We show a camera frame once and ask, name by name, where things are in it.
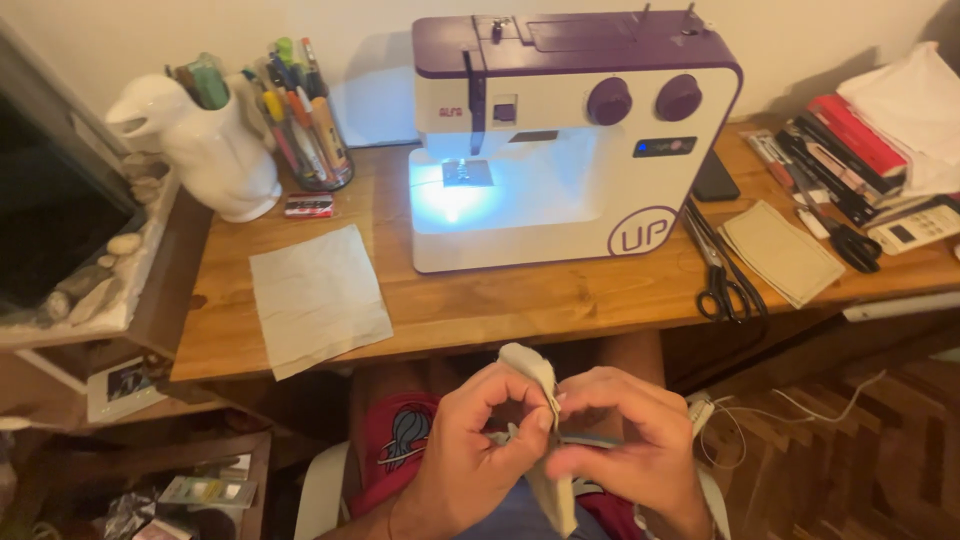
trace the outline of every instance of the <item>white ceramic jug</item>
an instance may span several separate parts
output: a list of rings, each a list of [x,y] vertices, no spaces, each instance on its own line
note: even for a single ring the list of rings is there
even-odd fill
[[[187,191],[226,221],[245,222],[272,208],[281,189],[264,141],[241,121],[242,92],[229,86],[222,109],[203,110],[176,81],[144,75],[123,89],[106,120],[126,138],[156,134]]]

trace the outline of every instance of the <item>smartphone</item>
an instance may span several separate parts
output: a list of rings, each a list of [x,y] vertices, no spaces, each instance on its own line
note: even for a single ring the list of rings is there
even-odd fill
[[[712,148],[693,179],[693,196],[703,203],[732,201],[740,196],[740,189]]]

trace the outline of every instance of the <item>sewing machine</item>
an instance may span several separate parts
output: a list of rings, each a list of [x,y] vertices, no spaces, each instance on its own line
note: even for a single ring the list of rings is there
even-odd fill
[[[413,45],[420,272],[658,248],[743,83],[692,9],[424,18]]]

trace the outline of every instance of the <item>hand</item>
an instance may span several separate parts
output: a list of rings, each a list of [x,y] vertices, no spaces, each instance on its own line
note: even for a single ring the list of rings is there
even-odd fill
[[[610,450],[565,446],[547,459],[551,478],[586,477],[657,511],[682,538],[710,538],[712,523],[693,463],[693,427],[683,397],[611,367],[564,380],[561,418],[591,407],[623,415],[625,444]]]
[[[481,430],[508,398],[523,402],[527,414],[501,447]],[[490,515],[546,453],[552,426],[536,382],[501,363],[477,372],[440,400],[420,470],[394,506],[392,538],[449,538]]]

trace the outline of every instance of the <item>wooden desk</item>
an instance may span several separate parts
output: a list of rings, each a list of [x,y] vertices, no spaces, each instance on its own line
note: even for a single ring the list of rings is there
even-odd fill
[[[802,228],[791,200],[736,134],[749,127],[725,127],[715,147],[742,196],[728,203],[701,204],[700,209],[716,226],[763,199]],[[693,297],[705,286],[705,263],[683,227],[644,256],[418,274],[411,256],[407,189],[407,155],[412,148],[355,151],[356,178],[337,194],[331,219],[284,219],[280,206],[246,224],[215,217],[171,380],[268,373],[248,257],[349,223],[355,223],[364,237],[395,335],[328,360],[326,366],[362,358],[464,351],[510,340],[563,341],[704,322]],[[884,256],[880,265],[883,270],[873,275],[848,269],[810,306],[960,288],[960,261],[946,242],[895,258]],[[745,265],[740,267],[772,313],[793,309]]]

